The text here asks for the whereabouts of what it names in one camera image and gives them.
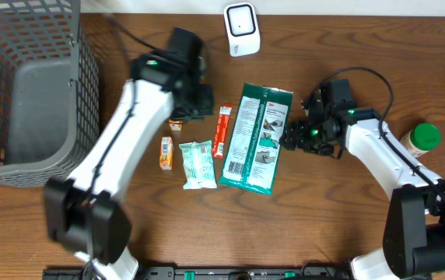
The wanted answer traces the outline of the small orange carton box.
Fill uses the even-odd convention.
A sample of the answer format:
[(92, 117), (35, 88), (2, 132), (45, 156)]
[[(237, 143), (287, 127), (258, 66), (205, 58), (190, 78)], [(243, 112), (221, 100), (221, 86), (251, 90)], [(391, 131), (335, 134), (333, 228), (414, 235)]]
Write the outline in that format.
[(171, 131), (182, 131), (183, 122), (182, 121), (173, 121), (169, 120), (169, 126)]

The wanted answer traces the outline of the red stick packet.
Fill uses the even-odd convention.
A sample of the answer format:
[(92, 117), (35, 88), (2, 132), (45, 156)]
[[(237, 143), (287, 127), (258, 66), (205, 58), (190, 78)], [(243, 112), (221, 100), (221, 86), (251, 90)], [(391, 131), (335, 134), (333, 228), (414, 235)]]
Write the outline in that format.
[(223, 104), (219, 108), (219, 116), (215, 130), (215, 137), (212, 144), (212, 156), (215, 158), (222, 158), (224, 151), (224, 144), (226, 141), (227, 128), (230, 122), (232, 104)]

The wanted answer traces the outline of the mint green wipes packet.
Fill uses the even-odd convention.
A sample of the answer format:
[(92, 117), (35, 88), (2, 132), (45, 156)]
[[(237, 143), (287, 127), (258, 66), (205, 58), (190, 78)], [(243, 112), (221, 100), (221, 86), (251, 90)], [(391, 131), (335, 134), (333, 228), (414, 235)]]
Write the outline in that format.
[(212, 141), (179, 144), (183, 157), (183, 168), (187, 179), (183, 189), (216, 189)]

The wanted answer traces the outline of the green 3M package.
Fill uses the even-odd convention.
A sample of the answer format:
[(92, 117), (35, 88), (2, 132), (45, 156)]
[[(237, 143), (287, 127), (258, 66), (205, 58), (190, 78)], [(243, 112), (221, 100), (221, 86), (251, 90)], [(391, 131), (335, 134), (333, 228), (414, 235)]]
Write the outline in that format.
[(271, 196), (293, 93), (246, 83), (219, 183)]

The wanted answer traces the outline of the green lid white jar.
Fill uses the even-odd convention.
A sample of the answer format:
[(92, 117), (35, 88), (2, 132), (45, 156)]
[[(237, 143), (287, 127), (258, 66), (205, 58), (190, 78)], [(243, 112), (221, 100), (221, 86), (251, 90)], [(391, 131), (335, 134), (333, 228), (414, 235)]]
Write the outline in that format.
[(441, 143), (440, 130), (430, 123), (421, 123), (406, 133), (400, 143), (415, 158), (434, 150)]

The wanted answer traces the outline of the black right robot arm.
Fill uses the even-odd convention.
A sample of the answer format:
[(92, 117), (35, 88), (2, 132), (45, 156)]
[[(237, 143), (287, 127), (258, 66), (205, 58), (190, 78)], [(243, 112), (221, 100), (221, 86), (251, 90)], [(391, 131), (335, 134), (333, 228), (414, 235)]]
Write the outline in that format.
[(349, 152), (390, 201), (383, 246), (353, 258), (350, 277), (409, 279), (445, 271), (445, 180), (415, 159), (373, 108), (323, 95), (302, 106), (307, 119), (289, 123), (280, 144), (336, 159)]

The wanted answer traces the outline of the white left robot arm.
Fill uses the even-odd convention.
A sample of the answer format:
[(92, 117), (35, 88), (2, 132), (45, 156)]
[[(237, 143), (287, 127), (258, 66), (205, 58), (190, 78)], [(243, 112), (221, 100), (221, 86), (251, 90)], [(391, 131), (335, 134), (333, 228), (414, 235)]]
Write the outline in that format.
[(200, 54), (154, 51), (135, 59), (117, 108), (86, 158), (64, 180), (44, 185), (48, 237), (85, 262), (87, 278), (135, 278), (139, 262), (128, 249), (132, 225), (121, 203), (173, 112), (185, 109), (192, 119), (212, 108), (212, 89), (201, 83), (207, 67)]

